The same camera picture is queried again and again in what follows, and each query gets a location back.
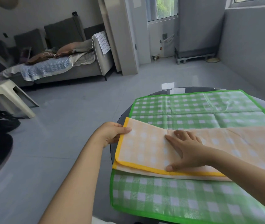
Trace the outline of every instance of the window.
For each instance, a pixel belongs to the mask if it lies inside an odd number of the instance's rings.
[[[153,21],[178,13],[178,0],[146,0],[147,20]]]
[[[230,7],[234,8],[260,5],[265,5],[265,0],[232,0]]]

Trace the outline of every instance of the stool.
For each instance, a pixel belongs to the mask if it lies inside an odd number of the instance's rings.
[[[22,93],[27,100],[29,100],[32,104],[34,104],[34,106],[36,107],[39,106],[34,100],[32,100],[20,87],[18,87],[10,79],[0,82],[0,94],[3,94],[5,97],[7,97],[12,103],[15,104],[15,106],[21,109],[21,111],[24,112],[29,118],[35,117],[34,112],[32,112],[32,110],[25,104],[25,102],[23,102],[22,99],[15,93],[15,91],[13,90],[14,88],[18,92]],[[9,104],[7,104],[6,101],[3,100],[1,97],[0,97],[0,103],[7,109],[9,113],[14,114]]]

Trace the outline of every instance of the person's right hand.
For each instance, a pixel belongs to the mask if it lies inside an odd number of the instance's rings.
[[[208,165],[214,148],[203,145],[201,139],[192,132],[174,131],[174,134],[176,137],[165,135],[165,138],[180,155],[181,161],[168,165],[166,171]]]

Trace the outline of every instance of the person's right arm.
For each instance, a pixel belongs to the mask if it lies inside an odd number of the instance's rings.
[[[227,152],[207,147],[188,131],[175,131],[166,139],[181,156],[181,161],[166,167],[176,171],[189,167],[212,166],[243,188],[265,206],[265,170],[244,162]]]

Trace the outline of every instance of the person's left hand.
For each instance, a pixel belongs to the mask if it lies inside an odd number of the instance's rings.
[[[103,147],[108,144],[117,143],[120,134],[127,134],[131,128],[123,127],[121,124],[114,122],[105,122],[92,134],[91,138],[103,143]]]

